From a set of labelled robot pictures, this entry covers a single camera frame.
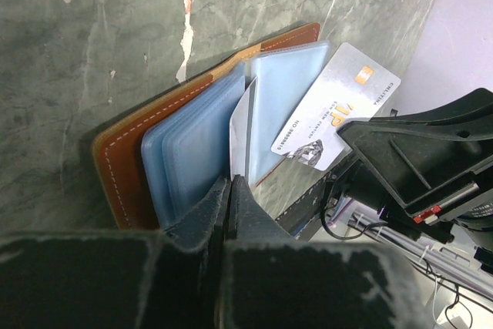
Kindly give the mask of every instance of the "white card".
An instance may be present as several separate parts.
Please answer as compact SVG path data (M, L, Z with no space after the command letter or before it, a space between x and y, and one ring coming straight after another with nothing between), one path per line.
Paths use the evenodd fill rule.
M401 80L352 45L342 44L288 119L271 150L326 170L346 148L337 129L371 118Z
M253 106L257 79L254 79L238 102L230 119L230 175L247 176L250 128L252 124L251 107Z

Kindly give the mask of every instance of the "cable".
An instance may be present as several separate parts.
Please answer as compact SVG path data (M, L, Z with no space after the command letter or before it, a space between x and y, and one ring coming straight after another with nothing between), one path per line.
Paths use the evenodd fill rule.
M433 271L433 268L431 267L431 265L427 261L425 261L425 262L426 262L426 274L428 273L428 268L429 268L430 274L433 274L433 277L434 277L434 289L433 289L433 301L431 303L431 315L433 316L434 322L437 323L438 325L440 325L438 323L437 318L434 315L434 303L437 300L438 277L437 277L437 274Z
M420 274L422 274L423 276L427 277L428 279L430 280L433 280L433 277L430 276L430 274L426 274L422 269L424 269L422 266L416 264L414 261L410 261L411 262L411 266ZM465 285L462 285L462 284L459 284L459 283L456 283L454 282L453 280L451 279L448 279L446 277L443 277L441 276L440 274L437 274L443 281L447 281L448 283L452 283L454 285L454 288L451 288L449 287L448 285L444 284L443 282L440 282L438 283L439 285L441 285L443 288L449 290L450 292L453 292L456 294L456 298L455 300L457 300L457 296L459 297L462 297L462 298L465 298L466 300L469 300L470 302L472 302L473 304L477 304L479 307L481 307L483 310L487 311L488 313L492 314L493 315L493 310L487 306L485 306L484 304L482 304L481 302L475 300L474 298L471 298L469 297L468 295L466 294L463 294L463 293L460 293L458 291L458 287L462 288L462 289L465 289L465 290L469 290L470 292L474 293L474 294L477 294L478 296L480 297L483 297L485 300L489 300L488 297L486 297L484 294L482 293L479 293L477 292L476 290L472 290L471 288L469 287L466 287ZM472 312L462 303L462 302L458 302L460 305L462 305L462 307L464 307L468 313L471 315L471 323L469 324L469 327L472 327L472 323L473 323L473 316L472 316ZM445 312L445 317L447 318L448 322L453 326L455 327L451 322L450 320L448 319L447 317L447 312Z
M354 200L352 199L349 199L346 204L344 204L341 208L341 210L337 213L337 215L333 216L329 223L327 224L329 227L333 226L336 224L336 222L340 219L340 217L342 216L342 214L354 203Z
M327 234L329 234L331 237L333 237L337 240L354 240L354 239L361 237L363 234L365 234L369 230L376 229L378 227L387 226L387 223L369 223L367 226L364 227L364 229L359 234L353 235L352 237L341 237L340 235L337 235L336 233L334 233L329 228L329 226L327 225L327 216L325 214L326 212L327 212L327 209L324 207L322 209L322 214L320 215L320 220L322 221L322 227L324 227Z
M452 323L452 321L450 320L450 318L448 317L448 310L451 310L452 308L454 308L457 304L461 304L463 308L465 308L468 313L469 313L469 316L471 317L471 323L469 324L469 329L472 328L472 322L473 322L473 316L472 316L472 312L471 310L469 310L465 304L463 304L462 302L460 302L459 300L461 299L461 296L460 296L460 293L459 293L459 286L458 284L454 284L455 285L455 299L454 299L454 302L450 305L447 306L447 308L445 308L445 318L447 319L448 323L454 327L455 329L458 329L458 327L456 327L454 325L454 323Z

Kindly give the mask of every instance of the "printed logo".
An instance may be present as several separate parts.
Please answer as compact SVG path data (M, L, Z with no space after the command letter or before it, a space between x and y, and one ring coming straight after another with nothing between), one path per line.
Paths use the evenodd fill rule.
M351 104L347 104L347 108L343 106L336 106L337 112L331 112L332 116L332 126L337 127L350 115L350 111L352 111L354 107Z
M368 79L373 75L374 70L365 65L361 71L354 78L358 84L364 85Z

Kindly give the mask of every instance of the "wallet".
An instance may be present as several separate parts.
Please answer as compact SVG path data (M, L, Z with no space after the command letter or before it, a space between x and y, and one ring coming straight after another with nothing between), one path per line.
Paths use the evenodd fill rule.
M329 42L263 53L251 61L256 80L245 177L260 183L284 159L270 150L286 121L327 64Z
M118 227L159 228L141 157L142 138L148 129L209 88L238 62L260 52L315 42L319 30L318 23L310 23L237 52L100 133L92 143L92 156Z
M228 174L229 123L245 91L244 64L150 129L142 141L147 183L165 229Z

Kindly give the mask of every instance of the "black plastic part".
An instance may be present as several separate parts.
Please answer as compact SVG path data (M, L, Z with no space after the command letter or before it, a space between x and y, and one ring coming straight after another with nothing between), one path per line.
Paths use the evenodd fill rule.
M248 183L242 176L236 176L233 181L229 219L228 239L292 239L291 235L255 201Z
M327 176L324 176L276 218L276 222L295 237L320 213L321 207L327 202L333 184L327 180Z
M475 259L481 262L481 270L493 274L493 253L484 248L478 248Z
M480 247L493 251L493 216L458 217L455 221Z
M338 133L410 217L443 204L434 223L451 221L491 199L493 94L486 89L417 115L353 121Z
M412 240L417 240L422 233L441 243L449 243L454 239L450 233L452 223L437 223L434 226L416 224L362 162L356 163L351 172L352 180L346 195L376 210L390 228Z

